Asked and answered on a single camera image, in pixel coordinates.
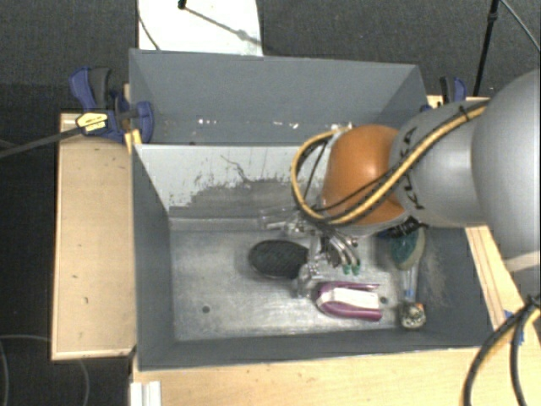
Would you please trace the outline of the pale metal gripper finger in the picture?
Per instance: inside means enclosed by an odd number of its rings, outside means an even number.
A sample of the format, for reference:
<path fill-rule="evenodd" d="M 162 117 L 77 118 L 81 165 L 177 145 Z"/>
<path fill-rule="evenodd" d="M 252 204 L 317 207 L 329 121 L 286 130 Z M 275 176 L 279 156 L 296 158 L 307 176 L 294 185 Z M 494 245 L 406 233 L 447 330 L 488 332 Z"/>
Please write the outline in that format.
<path fill-rule="evenodd" d="M 263 230 L 285 233 L 312 233 L 313 225 L 296 208 L 273 208 L 259 211 L 259 225 Z"/>
<path fill-rule="evenodd" d="M 322 281 L 323 276 L 317 264 L 303 264 L 298 269 L 297 276 L 292 280 L 292 295 L 296 298 L 310 299 Z"/>

